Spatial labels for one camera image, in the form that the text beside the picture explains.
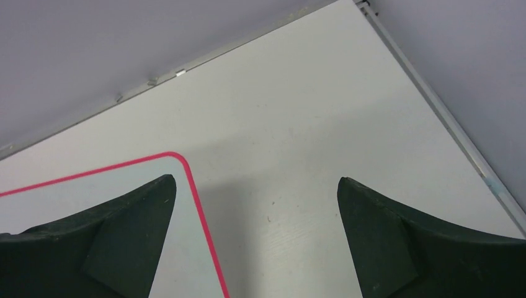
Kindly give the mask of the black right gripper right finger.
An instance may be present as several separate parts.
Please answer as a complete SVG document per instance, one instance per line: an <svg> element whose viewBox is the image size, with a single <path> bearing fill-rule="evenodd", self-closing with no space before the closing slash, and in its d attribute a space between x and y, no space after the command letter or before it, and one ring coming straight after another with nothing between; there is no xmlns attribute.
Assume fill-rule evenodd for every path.
<svg viewBox="0 0 526 298"><path fill-rule="evenodd" d="M524 297L525 241L473 230L342 178L337 202L364 297Z"/></svg>

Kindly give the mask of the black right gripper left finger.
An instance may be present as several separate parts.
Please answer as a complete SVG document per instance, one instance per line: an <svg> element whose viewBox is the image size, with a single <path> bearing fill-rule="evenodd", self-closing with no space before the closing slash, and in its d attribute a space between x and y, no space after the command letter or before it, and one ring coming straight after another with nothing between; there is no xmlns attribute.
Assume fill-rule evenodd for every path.
<svg viewBox="0 0 526 298"><path fill-rule="evenodd" d="M115 199L1 234L2 297L148 297L176 202L162 175Z"/></svg>

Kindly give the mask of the pink-framed whiteboard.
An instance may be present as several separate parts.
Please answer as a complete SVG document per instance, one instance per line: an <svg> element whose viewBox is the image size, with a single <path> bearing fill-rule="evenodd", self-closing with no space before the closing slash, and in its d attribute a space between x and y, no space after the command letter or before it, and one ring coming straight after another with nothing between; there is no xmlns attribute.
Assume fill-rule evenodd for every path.
<svg viewBox="0 0 526 298"><path fill-rule="evenodd" d="M228 297L229 291L187 160L169 151L37 184L6 184L1 230L19 233L93 207L170 174L177 192L151 297Z"/></svg>

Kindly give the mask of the aluminium table edge frame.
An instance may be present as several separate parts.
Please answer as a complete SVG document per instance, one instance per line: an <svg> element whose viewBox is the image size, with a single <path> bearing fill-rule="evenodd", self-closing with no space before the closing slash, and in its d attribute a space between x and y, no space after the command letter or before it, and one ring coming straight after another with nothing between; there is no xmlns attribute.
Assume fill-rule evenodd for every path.
<svg viewBox="0 0 526 298"><path fill-rule="evenodd" d="M214 234L340 229L350 177L411 207L523 238L525 214L367 5L337 1L202 56L1 161L1 189L171 151Z"/></svg>

